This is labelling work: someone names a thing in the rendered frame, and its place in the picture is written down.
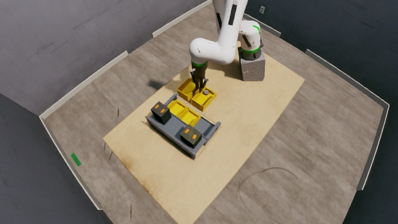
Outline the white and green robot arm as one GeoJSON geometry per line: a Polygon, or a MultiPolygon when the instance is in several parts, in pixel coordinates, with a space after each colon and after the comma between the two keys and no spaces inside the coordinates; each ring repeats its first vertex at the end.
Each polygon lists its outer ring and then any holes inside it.
{"type": "Polygon", "coordinates": [[[196,38],[190,43],[192,71],[204,72],[208,67],[207,61],[230,64],[235,58],[237,41],[241,42],[243,59],[258,59],[264,45],[260,38],[260,26],[255,21],[242,21],[248,0],[212,1],[219,38],[217,42],[196,38]]]}

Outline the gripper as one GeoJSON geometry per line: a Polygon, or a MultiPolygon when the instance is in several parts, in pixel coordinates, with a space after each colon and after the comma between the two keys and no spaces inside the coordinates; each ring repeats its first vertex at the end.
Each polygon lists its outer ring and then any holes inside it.
{"type": "Polygon", "coordinates": [[[192,76],[192,81],[196,86],[196,91],[199,89],[199,93],[202,92],[202,89],[206,86],[206,83],[208,81],[208,79],[205,78],[205,72],[202,73],[197,73],[197,72],[190,72],[191,76],[192,76]],[[203,82],[204,79],[204,82],[203,82]],[[200,83],[200,86],[199,86],[200,83]]]}

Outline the yellow bin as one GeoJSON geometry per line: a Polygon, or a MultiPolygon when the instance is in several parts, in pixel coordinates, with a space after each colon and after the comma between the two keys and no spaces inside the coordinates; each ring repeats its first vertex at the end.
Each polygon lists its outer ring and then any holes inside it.
{"type": "Polygon", "coordinates": [[[178,95],[186,101],[189,101],[198,91],[199,89],[196,91],[192,78],[187,78],[177,89],[178,95]]]}
{"type": "Polygon", "coordinates": [[[179,119],[194,127],[196,123],[201,119],[201,116],[188,108],[179,116],[179,119]]]}
{"type": "Polygon", "coordinates": [[[175,116],[179,117],[188,107],[181,103],[178,100],[172,101],[168,106],[167,106],[175,116]]]}
{"type": "Polygon", "coordinates": [[[212,91],[211,89],[207,88],[206,86],[202,89],[202,92],[198,92],[193,98],[192,98],[192,105],[195,106],[196,108],[200,109],[201,111],[204,111],[209,104],[214,100],[214,98],[217,96],[217,93],[212,91]],[[204,90],[209,90],[208,95],[204,95],[204,90]],[[204,106],[202,106],[204,105],[204,106]]]}

